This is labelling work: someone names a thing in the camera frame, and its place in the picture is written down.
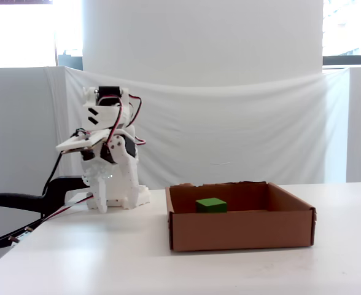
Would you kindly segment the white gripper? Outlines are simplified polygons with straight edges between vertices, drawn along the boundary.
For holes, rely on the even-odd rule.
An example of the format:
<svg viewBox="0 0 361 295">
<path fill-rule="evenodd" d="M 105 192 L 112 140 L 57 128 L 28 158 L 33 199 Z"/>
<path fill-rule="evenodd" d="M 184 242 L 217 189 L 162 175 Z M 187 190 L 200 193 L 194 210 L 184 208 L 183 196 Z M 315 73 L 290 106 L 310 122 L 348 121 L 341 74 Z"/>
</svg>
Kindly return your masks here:
<svg viewBox="0 0 361 295">
<path fill-rule="evenodd" d="M 93 196 L 89 208 L 98 209 L 100 213 L 107 212 L 106 184 L 118 179 L 116 170 L 120 170 L 120 184 L 126 188 L 127 201 L 123 207 L 129 210 L 136 208 L 139 197 L 135 127 L 117 129 L 108 140 L 106 136 L 109 134 L 109 130 L 93 132 L 96 142 L 80 152 L 83 180 L 90 185 Z"/>
</svg>

